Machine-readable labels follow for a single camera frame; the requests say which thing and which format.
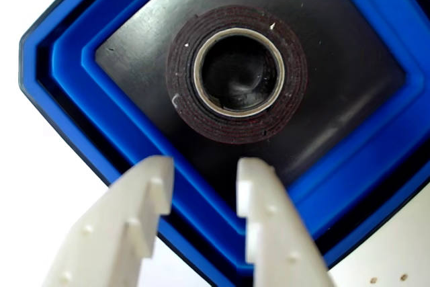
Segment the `blue rim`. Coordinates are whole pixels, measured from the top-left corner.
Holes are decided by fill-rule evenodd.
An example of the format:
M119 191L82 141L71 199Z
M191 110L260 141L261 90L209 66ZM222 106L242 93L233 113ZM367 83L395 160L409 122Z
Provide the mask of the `blue rim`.
M63 0L26 37L21 48L24 72L21 86L82 156L113 182L120 172L53 100L37 76L38 45L82 1ZM244 222L94 61L95 49L147 1L94 1L55 40L50 52L50 78L130 164L154 154L174 156L177 166L174 210L241 274L249 275L252 267L244 261ZM430 102L430 58L425 50L430 45L429 21L410 0L353 1L403 66L406 85L290 188L289 193L314 238L377 185L427 138L430 131L430 114L426 114ZM417 189L427 179L430 169L424 168L423 172L419 179L409 181L410 190ZM407 194L408 190L403 194L399 191L394 201L381 208L385 212L376 212L373 222L369 220L367 225L353 231L330 250L325 255L327 263L335 262L381 223L395 210L395 205L398 207L407 199ZM211 263L204 263L203 256L164 220L160 232L213 282L233 286Z

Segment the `white background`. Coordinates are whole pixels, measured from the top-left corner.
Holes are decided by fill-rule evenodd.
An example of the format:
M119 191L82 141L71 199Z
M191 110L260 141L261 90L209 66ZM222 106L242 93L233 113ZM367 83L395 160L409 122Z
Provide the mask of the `white background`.
M107 188L18 87L18 43L54 0L0 0L0 286L40 286L69 227ZM430 286L430 187L331 270L337 285ZM404 274L405 281L400 280ZM370 280L376 278L376 284ZM145 286L207 286L162 242Z

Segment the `black tape roll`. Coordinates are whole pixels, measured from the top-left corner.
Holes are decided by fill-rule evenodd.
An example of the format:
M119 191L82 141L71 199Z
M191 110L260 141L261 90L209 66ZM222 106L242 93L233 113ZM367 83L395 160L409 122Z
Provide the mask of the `black tape roll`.
M211 110L198 95L193 80L199 49L213 35L231 28L265 36L277 48L285 66L284 84L273 104L242 118ZM261 9L226 6L195 16L182 27L170 48L166 79L175 109L195 131L218 142L245 144L273 136L293 116L306 91L306 57L299 39L282 20Z

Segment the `dust speck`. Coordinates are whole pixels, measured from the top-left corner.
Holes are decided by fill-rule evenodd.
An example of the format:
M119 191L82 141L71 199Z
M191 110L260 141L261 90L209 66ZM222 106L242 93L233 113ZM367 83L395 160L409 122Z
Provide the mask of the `dust speck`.
M172 98L172 104L175 107L175 109L177 108L177 104L175 102L175 100L179 97L179 93L176 93L173 98Z

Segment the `blue plastic tray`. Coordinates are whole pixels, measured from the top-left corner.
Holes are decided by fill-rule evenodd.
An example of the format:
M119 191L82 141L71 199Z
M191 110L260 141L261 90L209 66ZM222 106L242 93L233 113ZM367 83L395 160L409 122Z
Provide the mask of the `blue plastic tray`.
M20 85L70 145L108 183L154 154L175 158L173 209L238 276L245 224L95 63L95 50L148 0L58 0L21 41ZM406 73L406 83L289 189L312 236L333 226L399 166L430 131L430 21L415 0L352 0ZM392 214L429 177L426 164L324 256L329 265ZM212 283L234 286L162 219L160 234Z

